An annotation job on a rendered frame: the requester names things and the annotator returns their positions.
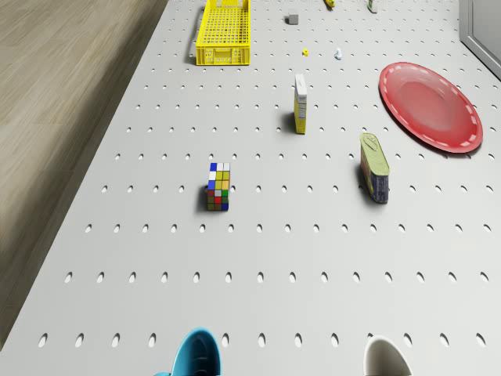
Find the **puzzle cube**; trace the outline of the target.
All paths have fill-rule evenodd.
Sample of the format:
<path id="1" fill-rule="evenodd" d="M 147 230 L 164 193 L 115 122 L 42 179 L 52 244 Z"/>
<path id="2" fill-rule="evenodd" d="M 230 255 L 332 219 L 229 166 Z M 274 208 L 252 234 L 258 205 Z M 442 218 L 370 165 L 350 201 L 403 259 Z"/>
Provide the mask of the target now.
<path id="1" fill-rule="evenodd" d="M 207 210 L 229 210 L 230 163 L 211 163 L 207 184 Z"/>

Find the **yellow and white box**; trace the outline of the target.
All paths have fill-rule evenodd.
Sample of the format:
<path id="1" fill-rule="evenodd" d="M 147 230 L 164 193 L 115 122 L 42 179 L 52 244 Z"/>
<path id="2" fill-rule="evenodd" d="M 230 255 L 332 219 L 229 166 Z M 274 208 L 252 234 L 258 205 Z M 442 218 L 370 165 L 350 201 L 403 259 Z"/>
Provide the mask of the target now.
<path id="1" fill-rule="evenodd" d="M 295 74 L 294 88 L 294 120 L 296 133 L 306 133 L 306 114 L 307 114 L 307 85 L 303 74 Z"/>

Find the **flat-sided can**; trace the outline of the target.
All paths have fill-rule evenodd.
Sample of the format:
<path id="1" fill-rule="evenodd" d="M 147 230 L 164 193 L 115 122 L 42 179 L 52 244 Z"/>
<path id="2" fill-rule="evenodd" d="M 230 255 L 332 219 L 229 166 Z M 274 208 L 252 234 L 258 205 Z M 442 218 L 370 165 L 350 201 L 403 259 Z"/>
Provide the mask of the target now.
<path id="1" fill-rule="evenodd" d="M 372 133 L 362 133 L 360 166 L 368 186 L 370 196 L 378 203 L 387 203 L 389 198 L 390 168 L 377 137 Z"/>

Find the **yellow basket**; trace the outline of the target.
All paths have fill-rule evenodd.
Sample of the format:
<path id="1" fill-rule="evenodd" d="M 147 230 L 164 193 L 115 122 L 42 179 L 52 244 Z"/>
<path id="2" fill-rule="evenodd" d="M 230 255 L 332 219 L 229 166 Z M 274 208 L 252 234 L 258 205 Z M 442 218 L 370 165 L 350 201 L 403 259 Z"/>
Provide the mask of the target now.
<path id="1" fill-rule="evenodd" d="M 250 1 L 207 0 L 196 40 L 196 64 L 248 65 L 250 61 Z"/>

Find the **blue mug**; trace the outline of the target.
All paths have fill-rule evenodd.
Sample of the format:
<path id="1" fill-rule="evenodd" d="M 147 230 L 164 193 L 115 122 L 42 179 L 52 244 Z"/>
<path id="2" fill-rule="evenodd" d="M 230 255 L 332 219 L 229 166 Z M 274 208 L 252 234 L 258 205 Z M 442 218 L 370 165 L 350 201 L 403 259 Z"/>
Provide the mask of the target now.
<path id="1" fill-rule="evenodd" d="M 221 376 L 221 357 L 212 333 L 203 327 L 190 331 L 176 353 L 171 372 L 154 376 Z"/>

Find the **red plate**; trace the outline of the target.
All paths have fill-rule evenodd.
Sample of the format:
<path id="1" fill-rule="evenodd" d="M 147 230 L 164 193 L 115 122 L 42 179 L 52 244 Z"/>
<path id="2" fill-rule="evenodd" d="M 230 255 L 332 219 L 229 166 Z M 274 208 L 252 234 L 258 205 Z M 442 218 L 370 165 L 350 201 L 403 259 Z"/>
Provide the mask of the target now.
<path id="1" fill-rule="evenodd" d="M 481 120 L 469 99 L 440 74 L 398 62 L 380 72 L 380 94 L 394 118 L 430 146 L 465 154 L 483 140 Z"/>

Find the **yellow mug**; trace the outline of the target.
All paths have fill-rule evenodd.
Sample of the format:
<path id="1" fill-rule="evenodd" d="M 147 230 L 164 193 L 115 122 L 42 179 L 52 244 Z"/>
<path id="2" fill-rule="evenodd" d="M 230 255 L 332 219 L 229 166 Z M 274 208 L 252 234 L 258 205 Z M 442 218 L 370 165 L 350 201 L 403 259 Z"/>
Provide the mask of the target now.
<path id="1" fill-rule="evenodd" d="M 402 352 L 382 335 L 371 337 L 363 357 L 364 376 L 413 376 Z"/>

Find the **white cabinet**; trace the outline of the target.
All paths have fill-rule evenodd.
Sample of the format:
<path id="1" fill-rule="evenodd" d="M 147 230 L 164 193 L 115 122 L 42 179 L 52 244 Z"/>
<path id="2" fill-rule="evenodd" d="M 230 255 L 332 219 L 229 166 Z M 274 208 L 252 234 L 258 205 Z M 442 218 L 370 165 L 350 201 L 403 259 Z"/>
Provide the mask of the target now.
<path id="1" fill-rule="evenodd" d="M 459 0 L 460 41 L 501 81 L 501 0 Z"/>

